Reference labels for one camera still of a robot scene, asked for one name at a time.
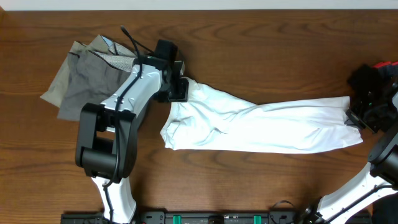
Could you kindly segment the white t-shirt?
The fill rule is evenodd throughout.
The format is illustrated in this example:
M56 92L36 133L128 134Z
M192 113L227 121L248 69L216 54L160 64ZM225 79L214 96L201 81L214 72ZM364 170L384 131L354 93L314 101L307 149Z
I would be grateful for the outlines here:
M188 83L188 101L172 103L160 131L166 148L315 154L363 141L345 123L348 96L256 105Z

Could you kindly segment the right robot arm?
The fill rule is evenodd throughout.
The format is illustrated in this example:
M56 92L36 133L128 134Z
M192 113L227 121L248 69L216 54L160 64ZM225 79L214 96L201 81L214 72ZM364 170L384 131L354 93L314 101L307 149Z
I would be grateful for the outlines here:
M364 168L307 208L297 223L346 223L371 203L397 193L397 82L360 88L357 101L343 114L355 131L384 135L369 152Z

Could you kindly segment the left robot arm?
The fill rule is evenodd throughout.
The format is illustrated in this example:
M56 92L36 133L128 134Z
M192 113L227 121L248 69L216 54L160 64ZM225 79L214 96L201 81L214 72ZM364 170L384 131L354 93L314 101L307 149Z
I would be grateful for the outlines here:
M178 47L159 40L153 52L138 54L127 80L100 104L81 109L75 162L91 177L104 203L102 216L83 216L81 223L131 223L136 202L129 175L137 158L137 131L151 99L186 102L188 80Z

